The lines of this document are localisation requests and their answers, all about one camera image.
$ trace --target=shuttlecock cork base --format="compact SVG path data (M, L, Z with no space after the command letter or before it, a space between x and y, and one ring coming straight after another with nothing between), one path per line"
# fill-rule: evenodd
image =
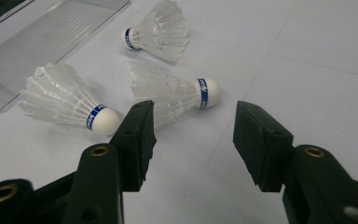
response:
M197 108L203 109L217 105L220 102L222 89L215 80L211 78L197 78L195 86L200 91L200 103L196 105Z
M95 133L112 135L119 126L117 113L104 105L97 105L87 117L86 126Z
M136 46L136 44L131 43L131 35L132 35L132 29L128 28L127 30L123 31L121 34L121 42L127 49L140 49Z
M117 113L99 104L75 69L67 64L48 63L36 68L21 91L26 116L46 122L86 126L103 135L111 135L119 126Z

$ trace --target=white surface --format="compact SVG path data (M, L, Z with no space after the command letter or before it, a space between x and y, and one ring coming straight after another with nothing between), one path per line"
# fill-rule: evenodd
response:
M121 32L155 3L132 1L63 60L122 115L134 100L129 61L210 77L223 89L218 105L188 111L156 132L141 192L124 194L126 223L287 223L282 195L254 186L232 144L238 100L264 107L295 146L328 149L358 180L358 1L178 1L190 32L177 64L121 45ZM40 188L73 172L86 147L109 141L80 127L35 122L17 103L0 113L0 181L25 178Z

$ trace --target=black plastic part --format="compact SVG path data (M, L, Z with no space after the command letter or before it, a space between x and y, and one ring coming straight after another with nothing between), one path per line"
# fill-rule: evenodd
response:
M123 223L118 162L111 144L98 144L83 152L62 224Z
M66 175L34 192L34 224L61 223L67 197L76 172Z
M28 223L33 213L32 184L23 179L0 182L0 224Z
M153 102L134 105L109 144L83 152L76 172L35 191L27 180L0 182L16 186L0 201L0 224L124 223L122 191L139 191L155 144Z
M125 159L121 164L123 191L139 191L144 183L156 144L153 105L152 101L134 105L110 142Z
M280 192L293 135L263 108L238 101L233 142L263 192Z
M290 224L308 223L310 208L301 191L292 192L286 188L283 192L282 200Z
M358 223L358 184L328 151L299 146L291 166L310 207L307 223Z

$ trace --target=brass screw insert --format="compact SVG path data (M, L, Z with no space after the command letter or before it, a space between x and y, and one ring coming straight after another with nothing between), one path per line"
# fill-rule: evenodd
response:
M323 151L316 147L307 147L306 149L304 149L304 151L308 155L316 158L321 158L325 155Z
M109 149L107 147L96 147L91 151L92 156L103 156L105 155Z
M0 203L10 199L19 191L17 184L8 184L0 187Z

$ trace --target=white shuttlecock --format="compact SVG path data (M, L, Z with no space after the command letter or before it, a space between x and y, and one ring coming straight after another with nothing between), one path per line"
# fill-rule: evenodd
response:
M166 61L176 62L187 45L186 20L175 1L161 0L134 27L125 30L121 40L128 49L144 49Z
M213 79L187 80L145 64L130 63L130 66L135 103L145 100L155 102L153 116L156 128L173 121L194 106L206 108L220 101L222 90Z
M111 135L119 125L117 113L99 104L75 69L48 63L27 77L20 107L25 115L54 123L85 125L96 133Z

